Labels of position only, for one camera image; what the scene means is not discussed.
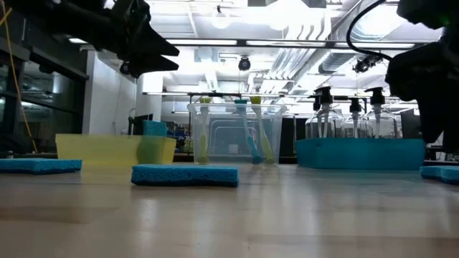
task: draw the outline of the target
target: sponge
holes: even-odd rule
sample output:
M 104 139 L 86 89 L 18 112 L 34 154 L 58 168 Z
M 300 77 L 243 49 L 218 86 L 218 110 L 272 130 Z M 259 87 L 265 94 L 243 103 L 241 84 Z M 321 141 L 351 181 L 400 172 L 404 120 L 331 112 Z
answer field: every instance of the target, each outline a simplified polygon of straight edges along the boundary
M 239 173 L 230 166 L 137 165 L 131 182 L 138 186 L 227 186 L 237 187 Z
M 165 123 L 144 120 L 143 121 L 143 135 L 148 136 L 162 136 L 166 137 L 167 127 Z
M 0 159 L 0 173 L 26 173 L 32 175 L 73 173 L 80 171 L 81 165 L 81 160 L 4 158 Z
M 423 166 L 420 170 L 423 178 L 459 184 L 459 166 Z

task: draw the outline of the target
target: yellow container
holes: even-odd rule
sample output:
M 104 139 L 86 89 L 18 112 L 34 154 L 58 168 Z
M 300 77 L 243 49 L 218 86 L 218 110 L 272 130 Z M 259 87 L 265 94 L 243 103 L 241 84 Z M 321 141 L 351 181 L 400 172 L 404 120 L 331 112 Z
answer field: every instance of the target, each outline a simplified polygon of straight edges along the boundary
M 170 164 L 176 141 L 159 136 L 57 134 L 57 155 L 84 165 L 134 166 Z

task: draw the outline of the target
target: table surface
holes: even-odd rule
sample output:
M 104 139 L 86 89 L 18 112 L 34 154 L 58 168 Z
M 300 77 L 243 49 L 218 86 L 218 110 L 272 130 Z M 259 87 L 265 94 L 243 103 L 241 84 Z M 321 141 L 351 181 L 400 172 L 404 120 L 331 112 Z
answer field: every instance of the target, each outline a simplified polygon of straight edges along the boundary
M 413 172 L 240 166 L 240 187 L 129 168 L 0 176 L 2 257 L 459 257 L 458 187 Z

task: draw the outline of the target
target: clear plastic bin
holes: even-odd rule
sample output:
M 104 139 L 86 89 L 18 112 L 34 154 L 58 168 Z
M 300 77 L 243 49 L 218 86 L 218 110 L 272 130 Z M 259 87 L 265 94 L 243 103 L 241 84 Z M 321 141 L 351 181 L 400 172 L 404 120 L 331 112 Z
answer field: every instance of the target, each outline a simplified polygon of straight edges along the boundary
M 195 163 L 278 163 L 284 105 L 196 103 L 188 110 Z

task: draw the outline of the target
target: blue tray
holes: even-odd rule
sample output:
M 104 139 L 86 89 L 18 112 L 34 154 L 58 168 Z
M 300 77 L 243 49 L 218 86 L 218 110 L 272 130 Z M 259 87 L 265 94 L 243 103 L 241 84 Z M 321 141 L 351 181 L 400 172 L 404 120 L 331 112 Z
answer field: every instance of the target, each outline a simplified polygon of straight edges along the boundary
M 315 138 L 297 141 L 296 155 L 308 168 L 418 171 L 425 146 L 418 139 Z

